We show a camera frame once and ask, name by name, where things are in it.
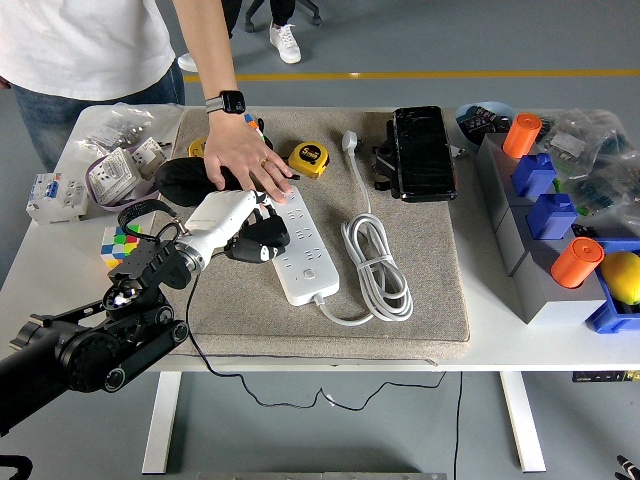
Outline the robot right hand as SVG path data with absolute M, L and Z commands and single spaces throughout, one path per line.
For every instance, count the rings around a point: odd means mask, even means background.
M 616 460 L 622 469 L 621 472 L 614 473 L 617 480 L 640 480 L 640 469 L 638 466 L 623 455 L 618 455 Z

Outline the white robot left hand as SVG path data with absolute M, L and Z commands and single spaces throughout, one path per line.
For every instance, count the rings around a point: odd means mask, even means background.
M 222 191 L 208 194 L 187 220 L 187 234 L 177 249 L 199 270 L 214 251 L 230 259 L 264 263 L 285 252 L 290 236 L 283 219 L 264 193 Z

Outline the person's left hand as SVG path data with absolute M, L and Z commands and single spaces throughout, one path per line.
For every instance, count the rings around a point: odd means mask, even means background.
M 208 179 L 219 190 L 226 180 L 221 169 L 227 168 L 243 190 L 254 190 L 255 182 L 275 202 L 285 203 L 292 191 L 288 179 L 292 171 L 246 123 L 244 116 L 222 111 L 208 115 L 209 135 L 204 151 L 204 165 Z

